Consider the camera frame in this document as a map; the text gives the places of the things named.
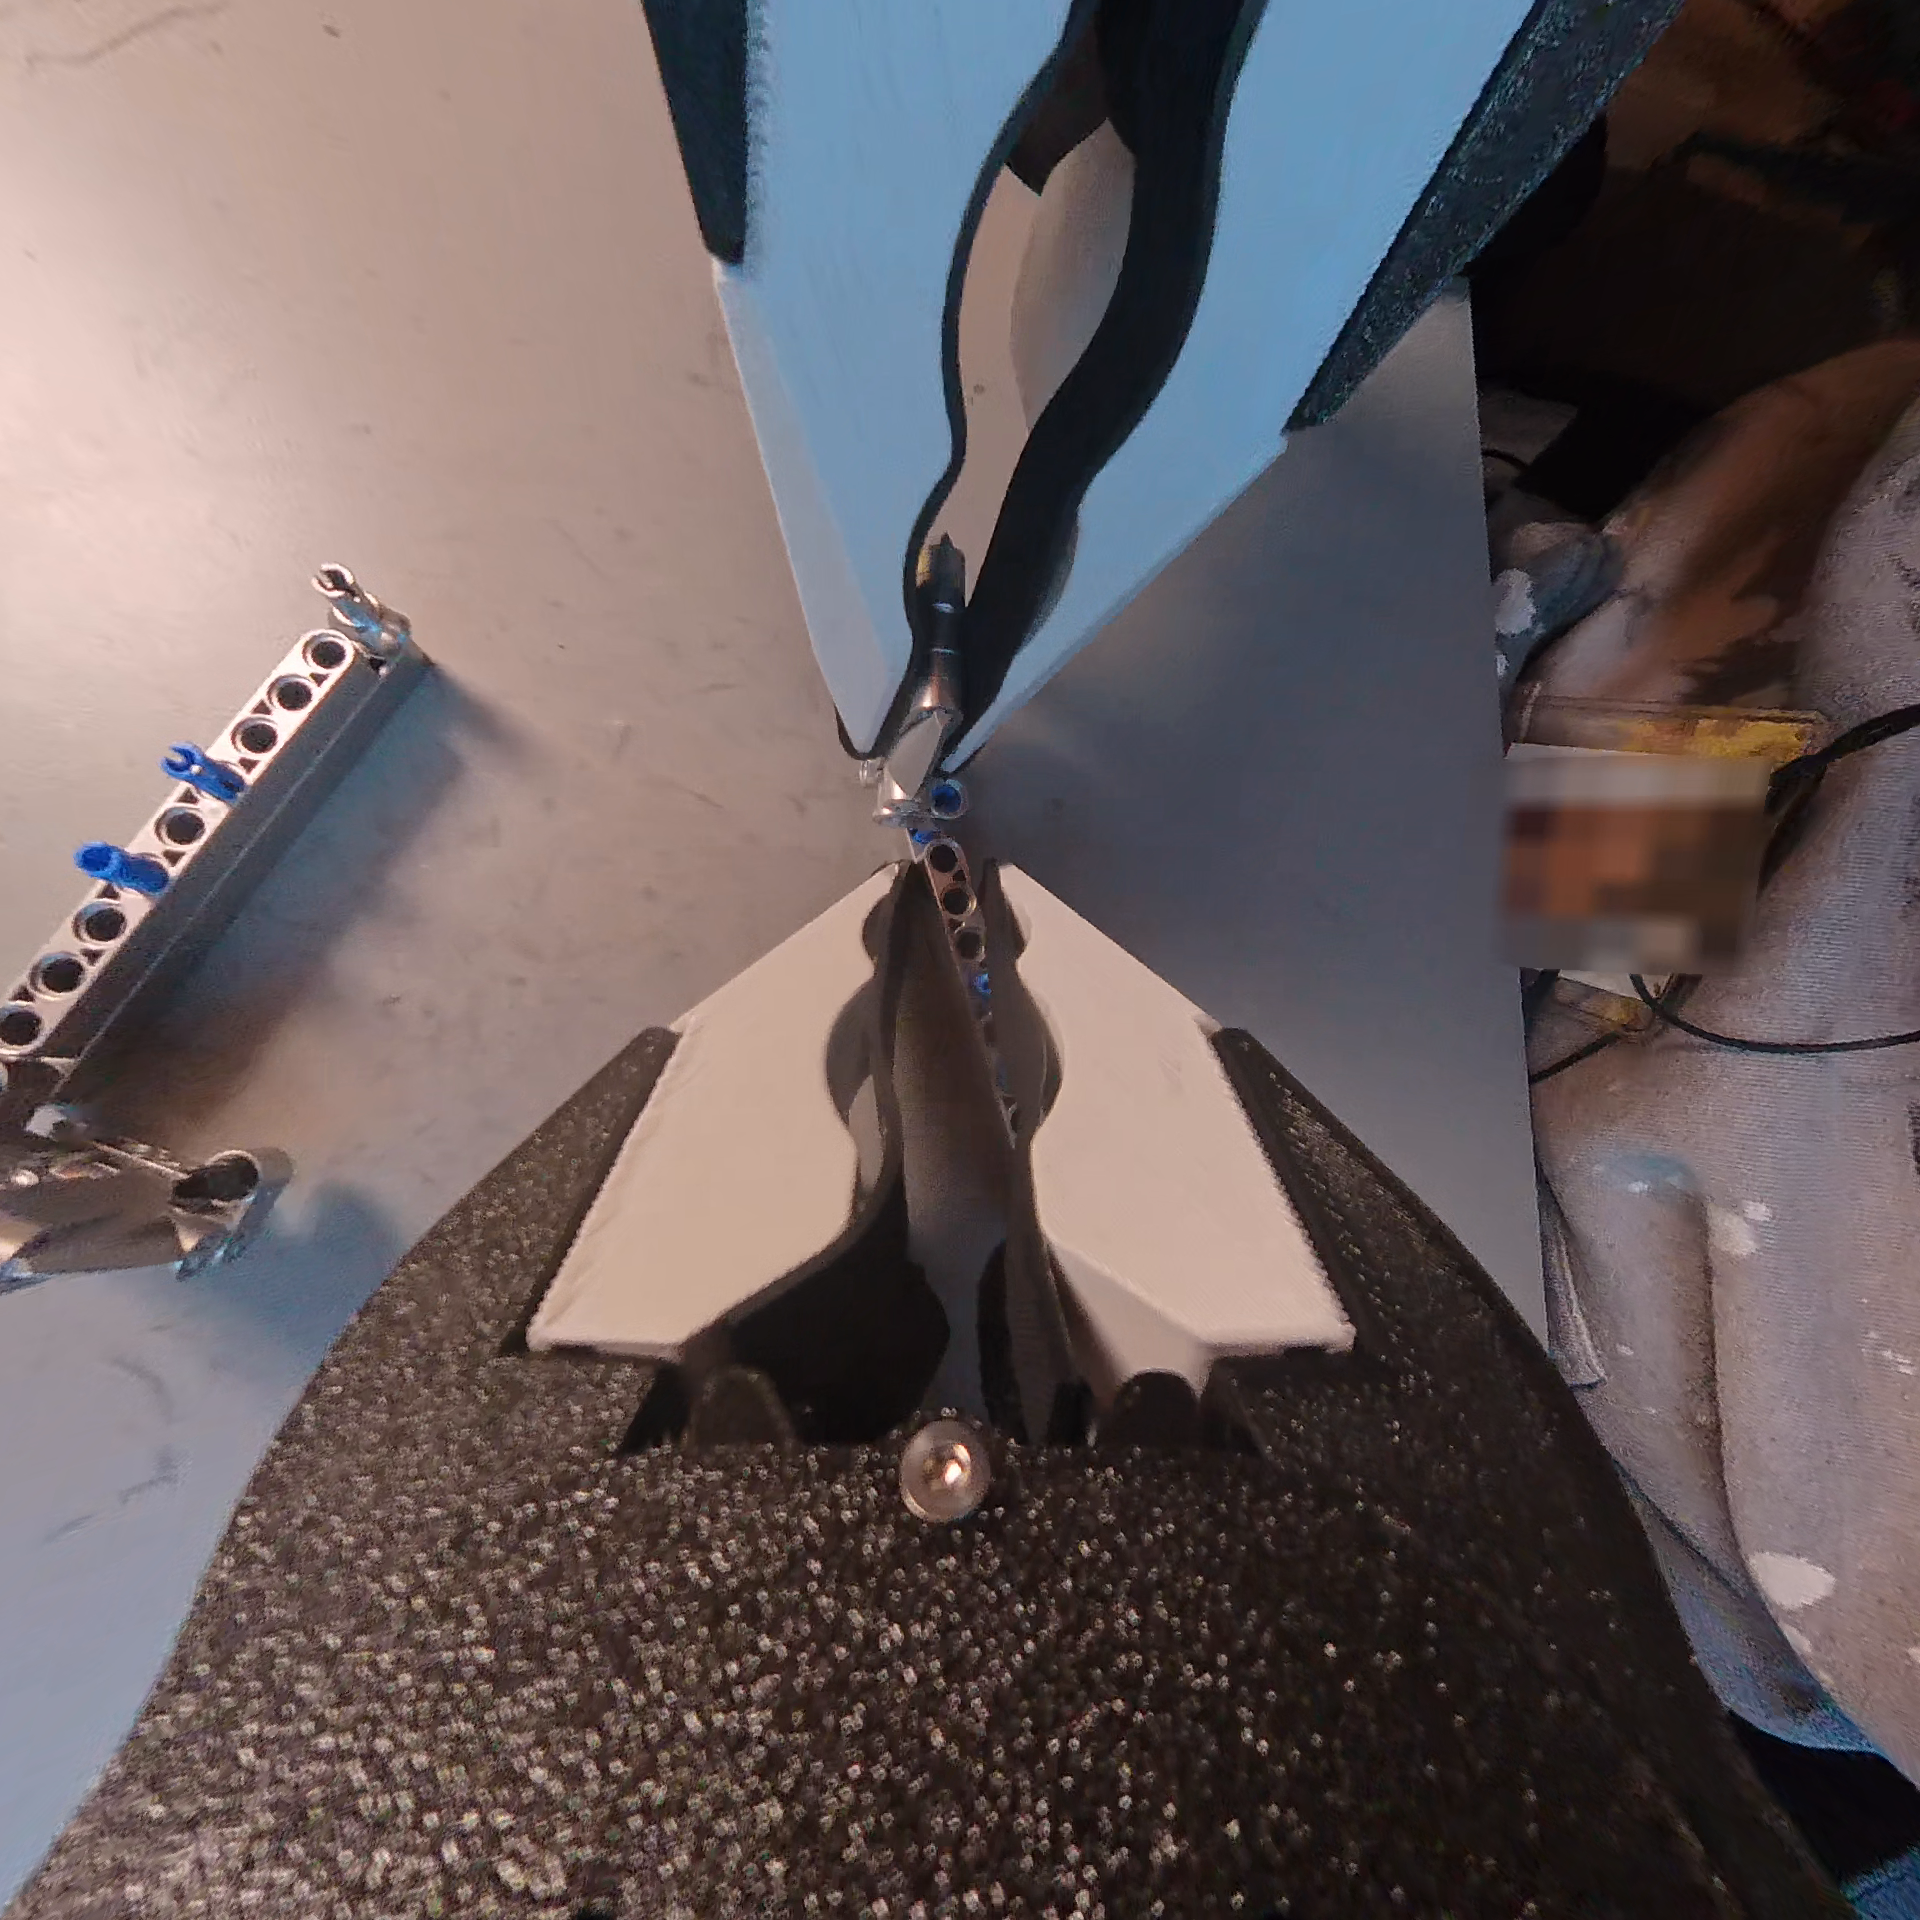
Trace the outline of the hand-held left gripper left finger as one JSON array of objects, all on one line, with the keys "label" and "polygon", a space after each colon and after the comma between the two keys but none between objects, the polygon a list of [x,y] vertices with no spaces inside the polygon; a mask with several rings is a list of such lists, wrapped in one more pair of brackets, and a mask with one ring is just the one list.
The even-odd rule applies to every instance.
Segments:
[{"label": "hand-held left gripper left finger", "polygon": [[537,1353],[937,1368],[908,1252],[896,1017],[919,873],[893,861],[669,1027],[526,1329]]}]

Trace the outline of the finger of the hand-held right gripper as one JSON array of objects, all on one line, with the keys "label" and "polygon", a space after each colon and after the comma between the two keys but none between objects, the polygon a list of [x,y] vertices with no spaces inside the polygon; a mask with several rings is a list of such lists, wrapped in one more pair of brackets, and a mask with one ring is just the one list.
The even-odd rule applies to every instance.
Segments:
[{"label": "finger of the hand-held right gripper", "polygon": [[1280,454],[1415,200],[1519,31],[1521,3],[1265,5],[1225,121],[1184,347],[1089,478],[1057,600],[1009,660],[965,764]]},{"label": "finger of the hand-held right gripper", "polygon": [[862,751],[902,700],[920,544],[948,533],[976,566],[1016,461],[1005,336],[1030,198],[989,191],[1089,8],[752,5],[747,237],[713,283]]}]

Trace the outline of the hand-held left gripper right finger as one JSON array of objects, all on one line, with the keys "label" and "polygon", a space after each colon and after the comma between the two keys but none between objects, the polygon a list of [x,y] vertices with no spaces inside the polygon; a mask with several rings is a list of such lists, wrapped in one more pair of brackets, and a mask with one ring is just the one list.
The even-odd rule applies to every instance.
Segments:
[{"label": "hand-held left gripper right finger", "polygon": [[1013,1425],[1184,1441],[1222,1365],[1350,1355],[1215,1022],[1007,861],[982,918],[1013,1184],[981,1340]]}]

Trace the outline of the grey holed beam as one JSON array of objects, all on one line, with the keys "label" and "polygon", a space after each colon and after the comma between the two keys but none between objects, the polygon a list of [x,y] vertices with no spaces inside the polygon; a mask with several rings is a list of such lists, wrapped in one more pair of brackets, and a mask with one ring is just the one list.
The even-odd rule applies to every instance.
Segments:
[{"label": "grey holed beam", "polygon": [[1013,1145],[1027,1145],[1045,1109],[1046,1045],[1016,979],[1022,937],[998,868],[961,843],[965,808],[965,787],[937,775],[916,795],[904,833],[939,910],[998,1119]]}]

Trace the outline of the long grey beam panel assembly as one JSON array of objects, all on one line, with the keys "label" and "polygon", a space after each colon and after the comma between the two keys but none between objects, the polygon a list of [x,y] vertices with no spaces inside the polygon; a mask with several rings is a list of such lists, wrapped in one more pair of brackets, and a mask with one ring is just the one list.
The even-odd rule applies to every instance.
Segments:
[{"label": "long grey beam panel assembly", "polygon": [[295,1174],[260,1145],[183,1161],[109,1136],[84,1104],[427,670],[407,614],[347,566],[312,585],[324,627],[207,747],[167,750],[150,819],[127,845],[75,852],[83,901],[4,973],[4,1292],[140,1265],[192,1280],[252,1246]]}]

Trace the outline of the grey desk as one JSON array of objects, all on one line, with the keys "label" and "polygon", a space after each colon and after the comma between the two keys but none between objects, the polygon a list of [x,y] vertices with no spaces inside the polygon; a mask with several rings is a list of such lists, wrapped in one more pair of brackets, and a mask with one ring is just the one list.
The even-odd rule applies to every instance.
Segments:
[{"label": "grey desk", "polygon": [[[4,967],[342,563],[436,672],[101,1100],[275,1145],[199,1283],[4,1297],[4,1895],[287,1405],[640,1029],[867,878],[635,5],[4,5]],[[973,819],[1255,1031],[1543,1327],[1462,292],[982,753]]]}]

